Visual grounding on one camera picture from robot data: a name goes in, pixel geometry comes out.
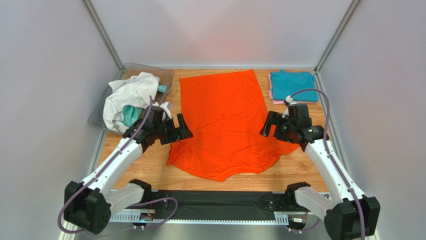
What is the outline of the orange t-shirt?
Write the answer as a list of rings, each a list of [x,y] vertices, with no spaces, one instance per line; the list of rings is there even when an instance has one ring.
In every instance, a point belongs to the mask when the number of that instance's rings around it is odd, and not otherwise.
[[[264,137],[267,106],[253,70],[181,78],[180,104],[192,138],[171,144],[167,164],[222,182],[259,174],[297,144]]]

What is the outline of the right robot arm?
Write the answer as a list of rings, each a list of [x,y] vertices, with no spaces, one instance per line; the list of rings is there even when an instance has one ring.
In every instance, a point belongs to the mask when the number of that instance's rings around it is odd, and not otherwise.
[[[291,207],[303,207],[315,214],[332,240],[353,240],[373,236],[381,205],[368,197],[349,176],[335,154],[327,131],[313,125],[308,106],[289,105],[285,113],[269,111],[260,135],[297,144],[312,160],[329,190],[325,197],[308,183],[289,184],[285,191]]]

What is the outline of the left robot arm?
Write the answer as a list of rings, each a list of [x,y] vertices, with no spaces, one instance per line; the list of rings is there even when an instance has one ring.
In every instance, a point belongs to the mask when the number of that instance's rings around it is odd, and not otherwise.
[[[177,114],[178,126],[166,109],[150,105],[143,110],[143,118],[129,127],[114,151],[92,173],[79,182],[70,181],[64,190],[64,205],[57,224],[68,234],[62,222],[77,226],[76,233],[87,231],[101,233],[111,217],[128,207],[150,206],[157,203],[152,199],[150,184],[138,179],[131,180],[125,187],[112,190],[127,170],[156,141],[161,145],[192,138],[184,115]]]

